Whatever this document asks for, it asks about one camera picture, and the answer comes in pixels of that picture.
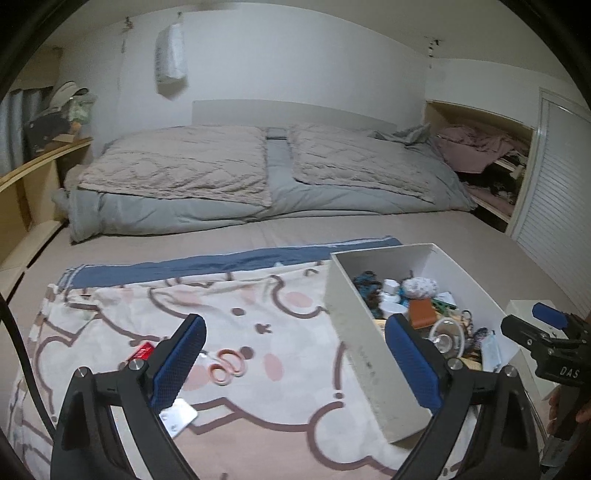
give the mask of ceiling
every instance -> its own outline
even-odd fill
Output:
[[[499,0],[258,0],[324,12],[363,25],[427,54],[428,39],[443,40],[440,58],[505,63],[572,82],[542,40]],[[48,39],[64,47],[76,37],[147,12],[217,0],[89,0]]]

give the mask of face mask package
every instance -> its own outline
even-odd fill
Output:
[[[174,23],[158,34],[155,73],[158,85],[178,82],[187,76],[187,59],[181,23]]]

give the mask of red card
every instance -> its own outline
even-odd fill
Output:
[[[150,342],[145,342],[142,346],[140,346],[135,353],[130,356],[127,361],[133,360],[134,358],[141,358],[142,360],[147,360],[152,352],[154,351],[155,347]]]

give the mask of pink scissors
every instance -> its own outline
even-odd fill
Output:
[[[246,373],[246,359],[235,350],[223,348],[215,357],[211,356],[208,351],[201,350],[200,355],[213,360],[213,363],[207,367],[207,373],[216,385],[228,385],[232,381],[232,377],[241,377]]]

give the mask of hat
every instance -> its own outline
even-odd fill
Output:
[[[51,100],[49,102],[49,108],[61,108],[74,95],[83,95],[84,93],[88,93],[88,89],[78,87],[76,82],[66,82],[64,83],[64,85],[59,87],[51,97]]]

